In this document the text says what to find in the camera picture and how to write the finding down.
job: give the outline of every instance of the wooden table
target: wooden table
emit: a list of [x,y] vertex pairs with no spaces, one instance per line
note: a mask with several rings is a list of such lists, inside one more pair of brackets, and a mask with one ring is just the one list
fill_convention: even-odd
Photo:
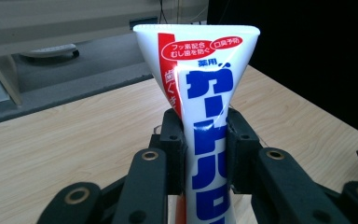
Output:
[[[358,131],[251,66],[232,105],[317,183],[341,192],[358,180]],[[168,108],[151,79],[0,123],[0,223],[35,223],[62,188],[124,176]],[[238,223],[255,223],[249,198],[233,197]]]

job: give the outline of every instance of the dark wall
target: dark wall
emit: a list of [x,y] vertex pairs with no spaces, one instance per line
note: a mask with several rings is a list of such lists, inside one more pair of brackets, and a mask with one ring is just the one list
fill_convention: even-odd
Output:
[[210,0],[208,13],[258,27],[250,65],[358,129],[358,0]]

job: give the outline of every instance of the toothpaste tube crimped end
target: toothpaste tube crimped end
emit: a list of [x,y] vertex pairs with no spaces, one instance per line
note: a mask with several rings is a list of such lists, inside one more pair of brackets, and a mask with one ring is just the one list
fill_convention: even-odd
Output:
[[227,113],[259,30],[237,25],[138,25],[133,30],[184,124],[186,222],[235,223],[227,184]]

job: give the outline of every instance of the white toothpaste tube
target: white toothpaste tube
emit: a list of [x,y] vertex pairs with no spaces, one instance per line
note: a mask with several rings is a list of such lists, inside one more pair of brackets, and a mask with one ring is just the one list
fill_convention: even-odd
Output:
[[260,31],[243,25],[137,25],[139,47],[184,125],[186,223],[232,224],[227,113]]

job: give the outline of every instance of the toothpaste tube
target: toothpaste tube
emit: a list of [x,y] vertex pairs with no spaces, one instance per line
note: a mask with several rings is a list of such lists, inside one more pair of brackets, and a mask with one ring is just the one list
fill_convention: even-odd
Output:
[[139,47],[182,119],[186,223],[235,223],[226,164],[231,97],[260,32],[242,25],[137,25]]

